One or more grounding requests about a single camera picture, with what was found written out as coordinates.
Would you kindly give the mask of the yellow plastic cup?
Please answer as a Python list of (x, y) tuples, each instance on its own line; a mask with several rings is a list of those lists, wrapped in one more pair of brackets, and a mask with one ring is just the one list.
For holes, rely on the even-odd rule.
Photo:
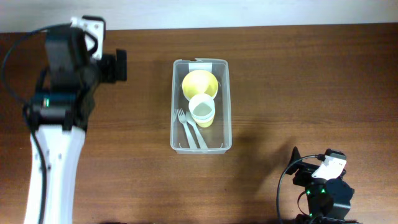
[(207, 128), (212, 125), (214, 118), (208, 118), (208, 119), (195, 119), (194, 121), (196, 122), (197, 125), (199, 125), (202, 128)]

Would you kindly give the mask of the cream plastic cup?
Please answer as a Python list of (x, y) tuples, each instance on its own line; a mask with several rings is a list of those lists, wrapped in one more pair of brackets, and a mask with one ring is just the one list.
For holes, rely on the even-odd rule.
[(206, 116), (215, 113), (215, 102), (210, 95), (200, 93), (192, 97), (189, 101), (188, 109), (190, 113), (197, 116)]

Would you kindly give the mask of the long white plastic spoon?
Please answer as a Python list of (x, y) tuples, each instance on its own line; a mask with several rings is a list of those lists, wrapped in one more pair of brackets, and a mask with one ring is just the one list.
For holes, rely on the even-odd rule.
[(207, 149), (208, 146), (207, 146), (205, 140), (203, 139), (203, 137), (202, 137), (202, 135), (201, 135), (199, 129), (197, 128), (197, 124), (196, 124), (196, 122), (194, 121), (194, 119), (193, 119), (191, 113), (190, 113), (189, 111), (186, 111), (186, 114), (185, 114), (185, 115), (186, 115), (186, 119), (187, 119), (188, 123), (192, 126), (192, 128), (193, 128), (193, 130), (194, 130), (194, 132), (195, 132), (195, 135), (196, 135), (196, 137), (197, 137), (197, 141), (198, 141), (198, 143), (199, 143), (199, 145), (200, 145), (200, 148), (201, 148), (201, 149)]

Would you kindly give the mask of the short white plastic spoon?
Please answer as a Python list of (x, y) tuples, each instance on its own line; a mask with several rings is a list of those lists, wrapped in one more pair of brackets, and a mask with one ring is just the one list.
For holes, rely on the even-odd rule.
[(193, 136), (189, 130), (188, 124), (187, 124), (187, 119), (185, 116), (185, 113), (183, 112), (183, 109), (179, 108), (177, 110), (177, 116), (178, 120), (182, 123), (183, 128), (185, 130), (185, 134), (187, 137), (188, 145), (190, 149), (197, 149), (197, 145), (195, 143), (195, 140), (193, 139)]

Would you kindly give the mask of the yellow plastic bowl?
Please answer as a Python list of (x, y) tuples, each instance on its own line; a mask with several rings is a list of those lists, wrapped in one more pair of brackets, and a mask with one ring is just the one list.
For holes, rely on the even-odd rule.
[(195, 95), (205, 93), (212, 98), (218, 93), (216, 77), (206, 70), (194, 70), (188, 73), (182, 81), (184, 97), (190, 101)]

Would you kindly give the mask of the green plastic cup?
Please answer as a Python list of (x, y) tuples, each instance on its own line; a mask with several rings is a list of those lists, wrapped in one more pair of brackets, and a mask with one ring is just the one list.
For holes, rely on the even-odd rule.
[(204, 123), (208, 123), (210, 121), (213, 121), (214, 117), (215, 117), (215, 113), (212, 114), (208, 114), (206, 116), (197, 116), (193, 113), (191, 113), (191, 116), (193, 118), (193, 120), (198, 123), (198, 124), (204, 124)]

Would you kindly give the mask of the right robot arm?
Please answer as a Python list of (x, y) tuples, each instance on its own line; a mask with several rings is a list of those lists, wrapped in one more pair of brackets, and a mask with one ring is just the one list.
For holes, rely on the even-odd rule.
[(307, 197), (308, 213), (300, 212), (295, 223), (346, 223), (345, 216), (351, 209), (354, 189), (344, 180), (346, 156), (340, 151), (327, 149), (325, 153), (312, 155), (321, 161), (315, 165), (304, 160), (297, 147), (287, 166), (286, 174), (293, 175), (293, 184), (304, 188), (301, 196)]

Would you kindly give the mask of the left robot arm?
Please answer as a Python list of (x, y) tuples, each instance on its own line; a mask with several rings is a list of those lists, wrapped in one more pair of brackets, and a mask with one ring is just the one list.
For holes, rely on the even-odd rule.
[(127, 53), (92, 55), (99, 40), (68, 25), (47, 29), (49, 65), (23, 107), (30, 131), (32, 168), (24, 223), (71, 223), (75, 178), (94, 93), (101, 83), (127, 79)]

